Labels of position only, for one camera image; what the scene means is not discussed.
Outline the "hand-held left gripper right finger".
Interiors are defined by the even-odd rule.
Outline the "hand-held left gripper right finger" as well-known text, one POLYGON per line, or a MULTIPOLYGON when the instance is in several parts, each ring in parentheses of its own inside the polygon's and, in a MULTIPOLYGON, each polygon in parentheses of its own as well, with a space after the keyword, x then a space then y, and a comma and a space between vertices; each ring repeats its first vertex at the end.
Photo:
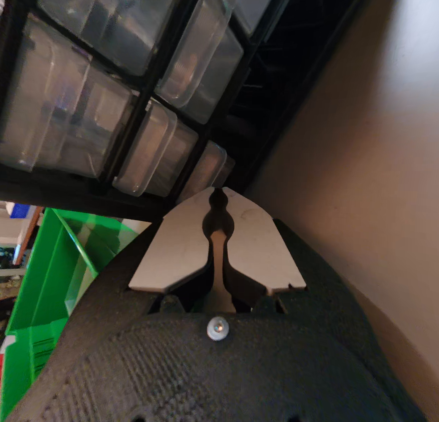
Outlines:
POLYGON ((223 282, 233 300, 252 309, 262 297, 304 290, 306 282, 273 218, 232 189, 222 191, 233 221, 224 244, 223 282))

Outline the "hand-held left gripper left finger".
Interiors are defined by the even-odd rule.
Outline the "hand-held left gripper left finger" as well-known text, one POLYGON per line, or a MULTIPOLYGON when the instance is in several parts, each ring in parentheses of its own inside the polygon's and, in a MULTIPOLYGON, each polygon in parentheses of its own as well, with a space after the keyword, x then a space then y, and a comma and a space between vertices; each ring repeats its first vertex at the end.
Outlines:
POLYGON ((205 271, 212 255, 202 224, 214 190, 206 188, 165 215, 129 282, 130 289, 177 296, 187 312, 210 291, 213 274, 205 271))

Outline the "green plastic bin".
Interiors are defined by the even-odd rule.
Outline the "green plastic bin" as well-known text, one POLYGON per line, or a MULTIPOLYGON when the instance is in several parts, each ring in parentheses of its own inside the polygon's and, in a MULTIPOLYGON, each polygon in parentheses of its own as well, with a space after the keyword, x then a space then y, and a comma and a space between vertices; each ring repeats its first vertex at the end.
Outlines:
POLYGON ((150 224, 90 284, 71 315, 64 299, 77 253, 55 209, 45 211, 6 330, 1 421, 121 421, 137 407, 107 339, 147 313, 154 295, 128 284, 158 224, 150 224))

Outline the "black drawer cabinet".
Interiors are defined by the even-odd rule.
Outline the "black drawer cabinet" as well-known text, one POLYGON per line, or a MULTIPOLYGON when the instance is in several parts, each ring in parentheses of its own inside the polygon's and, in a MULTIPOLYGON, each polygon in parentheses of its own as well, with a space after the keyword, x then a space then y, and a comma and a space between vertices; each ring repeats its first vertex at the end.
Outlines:
POLYGON ((233 13, 228 24, 243 55, 211 118, 198 123, 155 93, 198 0, 175 0, 170 19, 147 69, 134 76, 102 56, 41 9, 38 0, 4 0, 1 14, 1 118, 29 16, 41 20, 132 90, 132 99, 97 178, 56 169, 25 172, 1 164, 1 199, 14 203, 155 221, 175 205, 208 141, 226 150, 235 166, 225 185, 242 191, 250 184, 274 142, 328 61, 343 29, 363 0, 271 0, 248 36, 233 13), (174 112, 198 140, 167 197, 140 197, 113 187, 133 145, 150 100, 174 112))

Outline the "beige desk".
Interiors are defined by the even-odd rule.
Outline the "beige desk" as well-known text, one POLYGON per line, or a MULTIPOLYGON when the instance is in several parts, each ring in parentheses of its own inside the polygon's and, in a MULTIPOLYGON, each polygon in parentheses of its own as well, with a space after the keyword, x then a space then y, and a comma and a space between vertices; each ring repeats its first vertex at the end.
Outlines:
POLYGON ((348 283, 438 421, 439 0, 367 0, 248 197, 348 283))

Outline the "brown wooden board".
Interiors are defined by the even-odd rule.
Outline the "brown wooden board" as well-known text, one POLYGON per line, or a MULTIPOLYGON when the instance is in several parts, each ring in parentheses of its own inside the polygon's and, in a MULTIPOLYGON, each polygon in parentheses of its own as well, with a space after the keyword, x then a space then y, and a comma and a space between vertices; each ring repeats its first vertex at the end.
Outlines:
POLYGON ((21 265, 32 233, 34 232, 43 211, 44 207, 31 205, 28 210, 27 216, 22 219, 22 226, 17 239, 17 245, 15 247, 14 257, 12 261, 13 265, 21 265))

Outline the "large clear plastic drawer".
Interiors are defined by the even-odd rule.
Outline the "large clear plastic drawer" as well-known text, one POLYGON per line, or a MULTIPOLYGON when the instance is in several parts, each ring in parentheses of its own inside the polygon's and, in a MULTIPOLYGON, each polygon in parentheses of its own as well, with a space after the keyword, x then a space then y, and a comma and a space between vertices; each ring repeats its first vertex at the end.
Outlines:
POLYGON ((175 0, 38 0, 57 23, 131 75, 142 76, 175 0))
POLYGON ((80 47, 29 16, 1 118, 1 164, 97 178, 132 96, 80 47))

